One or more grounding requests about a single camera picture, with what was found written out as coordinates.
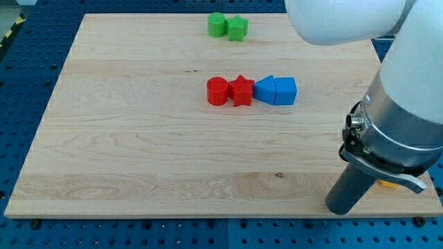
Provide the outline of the silver tool flange mount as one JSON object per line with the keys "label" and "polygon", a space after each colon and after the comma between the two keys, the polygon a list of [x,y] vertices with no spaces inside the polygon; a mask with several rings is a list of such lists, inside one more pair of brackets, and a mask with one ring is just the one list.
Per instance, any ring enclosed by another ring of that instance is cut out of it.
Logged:
{"label": "silver tool flange mount", "polygon": [[442,154],[442,121],[392,101],[360,101],[347,114],[339,156],[377,180],[423,192],[419,180]]}

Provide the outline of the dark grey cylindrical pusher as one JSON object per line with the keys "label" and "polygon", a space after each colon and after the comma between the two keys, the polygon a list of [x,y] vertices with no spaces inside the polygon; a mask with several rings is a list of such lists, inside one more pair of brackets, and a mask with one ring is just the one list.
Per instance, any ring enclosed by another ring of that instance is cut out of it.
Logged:
{"label": "dark grey cylindrical pusher", "polygon": [[347,214],[375,181],[376,178],[349,164],[327,194],[327,208],[338,215]]}

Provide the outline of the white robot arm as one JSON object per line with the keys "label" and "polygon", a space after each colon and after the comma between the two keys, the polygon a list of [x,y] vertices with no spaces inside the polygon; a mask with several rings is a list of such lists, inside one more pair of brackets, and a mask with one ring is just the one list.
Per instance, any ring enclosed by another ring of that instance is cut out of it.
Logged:
{"label": "white robot arm", "polygon": [[381,179],[420,193],[442,155],[441,1],[285,1],[296,32],[314,45],[392,35],[363,98],[345,119],[348,163],[325,202],[346,214]]}

